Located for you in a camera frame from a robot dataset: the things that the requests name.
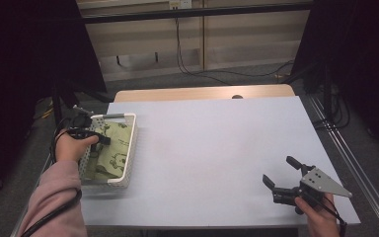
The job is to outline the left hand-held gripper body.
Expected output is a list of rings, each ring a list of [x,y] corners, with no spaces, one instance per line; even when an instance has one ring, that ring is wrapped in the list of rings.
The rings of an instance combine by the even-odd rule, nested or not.
[[[87,111],[77,105],[73,106],[75,117],[72,118],[66,128],[66,132],[75,139],[85,139],[94,134],[91,129],[93,112]]]

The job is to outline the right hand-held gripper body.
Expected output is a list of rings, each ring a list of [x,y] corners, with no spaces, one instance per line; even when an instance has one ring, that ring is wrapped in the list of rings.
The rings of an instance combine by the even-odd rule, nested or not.
[[[297,176],[286,176],[278,178],[277,183],[271,182],[274,203],[293,206],[295,212],[302,215],[303,211],[295,203],[296,198],[302,198],[311,207],[322,207],[325,194],[353,197],[351,191],[316,166],[295,165],[294,168],[299,172]]]

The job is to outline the green printed cloth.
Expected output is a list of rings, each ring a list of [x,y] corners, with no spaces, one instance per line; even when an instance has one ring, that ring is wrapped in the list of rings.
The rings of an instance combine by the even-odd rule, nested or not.
[[[100,145],[99,157],[93,159],[89,155],[84,178],[89,180],[121,178],[129,148],[131,126],[125,123],[107,121],[106,125],[97,128],[96,132],[109,137],[111,144],[97,143]]]

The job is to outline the white perforated plastic basket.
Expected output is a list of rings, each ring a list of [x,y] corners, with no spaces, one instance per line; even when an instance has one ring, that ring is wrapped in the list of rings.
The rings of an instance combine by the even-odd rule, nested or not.
[[[106,125],[107,121],[120,122],[125,123],[131,126],[131,135],[129,148],[127,153],[127,158],[125,161],[125,167],[123,171],[123,175],[119,179],[108,179],[108,180],[89,180],[84,178],[84,174],[86,171],[86,167],[89,160],[90,148],[87,149],[85,155],[81,158],[79,163],[79,173],[80,179],[83,187],[90,188],[126,188],[129,184],[130,176],[131,176],[131,168],[132,162],[135,153],[135,143],[137,138],[137,116],[136,114],[126,113],[126,114],[113,114],[113,115],[94,115],[91,116],[93,120],[91,129],[96,132],[97,128],[102,128]]]

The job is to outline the person's left hand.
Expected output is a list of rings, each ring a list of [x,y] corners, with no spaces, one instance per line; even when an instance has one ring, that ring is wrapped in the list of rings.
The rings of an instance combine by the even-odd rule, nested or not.
[[[87,148],[99,141],[97,135],[85,139],[75,139],[62,129],[56,136],[55,142],[55,160],[78,162],[85,154]]]

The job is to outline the person's right hand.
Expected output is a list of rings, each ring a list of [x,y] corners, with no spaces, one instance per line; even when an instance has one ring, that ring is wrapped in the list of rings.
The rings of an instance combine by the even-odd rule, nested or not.
[[[296,205],[306,214],[310,237],[340,237],[337,219],[320,206],[311,207],[302,197]]]

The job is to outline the black metal stand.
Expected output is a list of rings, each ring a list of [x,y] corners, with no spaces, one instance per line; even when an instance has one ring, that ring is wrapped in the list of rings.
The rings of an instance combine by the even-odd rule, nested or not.
[[[62,103],[64,103],[68,109],[80,105],[79,99],[75,95],[76,92],[84,93],[85,95],[103,103],[110,103],[113,101],[112,98],[104,96],[99,92],[72,80],[53,79],[51,81],[51,99],[56,124],[60,124],[63,120],[61,109]]]

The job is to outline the black curtain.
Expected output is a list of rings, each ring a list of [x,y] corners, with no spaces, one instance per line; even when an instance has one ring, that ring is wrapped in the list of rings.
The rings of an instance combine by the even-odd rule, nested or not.
[[[106,84],[77,0],[0,0],[0,181],[33,123],[36,102]]]
[[[329,72],[379,138],[379,0],[313,0],[292,72],[310,92]]]

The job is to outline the wooden table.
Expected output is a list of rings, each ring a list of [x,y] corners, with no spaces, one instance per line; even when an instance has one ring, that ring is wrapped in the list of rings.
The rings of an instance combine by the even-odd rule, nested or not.
[[[233,95],[241,95],[244,99],[269,97],[294,97],[290,85],[245,85],[217,86],[173,89],[147,89],[119,91],[114,97],[120,102],[152,102],[180,100],[219,100],[232,99]]]

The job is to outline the black horizontal bar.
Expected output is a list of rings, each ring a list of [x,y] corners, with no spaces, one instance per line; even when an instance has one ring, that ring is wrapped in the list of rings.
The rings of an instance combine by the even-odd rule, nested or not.
[[[82,17],[80,19],[80,22],[84,24],[102,24],[102,23],[165,20],[165,19],[192,18],[192,17],[291,12],[291,11],[310,10],[313,7],[313,5],[314,3],[312,1],[308,1],[308,2],[298,2],[298,3],[279,3],[279,4],[265,4],[265,5],[234,6],[234,7],[163,10],[163,11],[127,13],[127,14],[104,14],[104,15],[91,15],[91,16]]]

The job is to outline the white wall power outlet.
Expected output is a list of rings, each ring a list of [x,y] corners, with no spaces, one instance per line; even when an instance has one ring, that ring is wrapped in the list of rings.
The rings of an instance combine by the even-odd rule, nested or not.
[[[169,8],[171,10],[191,9],[192,1],[191,0],[169,0]]]

